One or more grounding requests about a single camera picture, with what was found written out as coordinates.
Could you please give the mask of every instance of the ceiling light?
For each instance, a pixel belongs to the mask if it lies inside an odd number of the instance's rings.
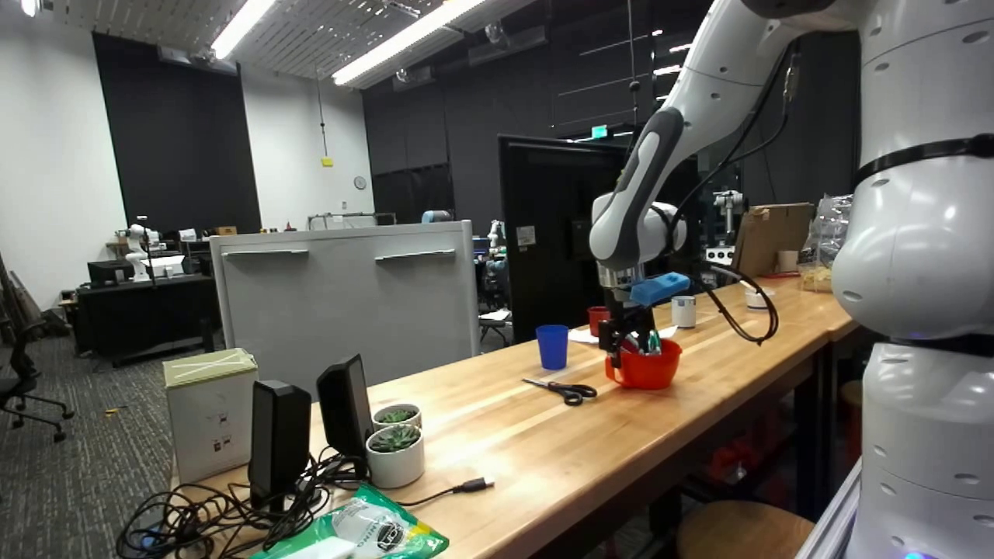
[[[227,59],[230,50],[243,43],[243,37],[259,25],[262,16],[271,11],[277,0],[248,0],[243,10],[227,22],[227,29],[212,43],[217,59]]]
[[[657,67],[654,74],[657,74],[657,76],[663,76],[663,74],[680,74],[680,64],[663,64],[663,67]]]
[[[29,17],[35,17],[39,6],[41,6],[41,0],[22,0],[22,10]]]
[[[333,76],[337,83],[348,83],[362,74],[366,74],[369,67],[396,59],[397,54],[409,50],[414,43],[420,43],[423,37],[436,35],[440,29],[452,25],[454,17],[459,17],[463,11],[477,10],[485,0],[444,0],[440,10],[431,10],[429,16],[416,17],[414,25],[407,25],[402,35],[383,39],[377,50],[364,54],[362,59],[348,62],[344,67],[338,67]]]

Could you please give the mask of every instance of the white cup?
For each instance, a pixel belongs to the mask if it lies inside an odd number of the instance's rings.
[[[799,273],[799,251],[776,251],[779,273]]]
[[[693,296],[674,296],[672,298],[672,324],[678,330],[693,330],[697,325],[697,298]]]

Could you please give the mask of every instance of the white robot body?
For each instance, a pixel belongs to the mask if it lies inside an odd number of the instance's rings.
[[[649,203],[684,158],[743,126],[788,39],[861,31],[861,185],[833,288],[859,324],[909,346],[881,346],[868,370],[848,557],[994,557],[994,358],[913,348],[994,334],[994,0],[835,0],[788,17],[747,2],[817,6],[715,0],[658,110],[669,126],[647,125],[595,204],[602,277],[669,246],[649,240]]]
[[[994,358],[875,346],[848,557],[994,553]]]
[[[893,337],[994,333],[994,162],[931,158],[861,183],[833,265],[841,308]]]

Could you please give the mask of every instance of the office chair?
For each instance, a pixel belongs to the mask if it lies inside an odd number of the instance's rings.
[[[9,370],[15,373],[15,378],[0,378],[0,409],[13,417],[15,428],[22,428],[24,423],[43,423],[55,428],[54,437],[64,440],[67,437],[64,420],[72,420],[74,413],[64,402],[31,395],[39,388],[41,373],[35,370],[29,346],[39,337],[41,314],[35,301],[29,301],[29,291],[15,282],[15,277],[8,273],[3,259],[0,259],[0,301],[13,330]],[[60,407],[60,420],[31,413],[29,402]]]

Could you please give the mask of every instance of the desk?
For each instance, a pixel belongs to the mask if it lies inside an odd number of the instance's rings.
[[[170,277],[111,288],[78,288],[78,350],[128,358],[164,343],[214,348],[217,296],[212,277]]]
[[[570,346],[563,378],[598,384],[601,397],[563,407],[557,395],[521,384],[521,375],[544,375],[535,343],[374,384],[374,407],[414,402],[425,417],[425,478],[396,497],[497,474],[494,490],[416,510],[452,537],[449,557],[572,557],[590,545],[602,528],[680,483],[743,420],[811,382],[820,350],[854,330],[833,296],[799,291],[795,282],[774,288],[779,333],[762,348],[743,343],[704,296],[698,325],[678,333],[684,361],[669,392],[618,388],[602,375],[601,348]],[[741,287],[722,298],[747,330],[765,330],[769,314],[747,310]],[[317,413],[312,446],[325,446]]]

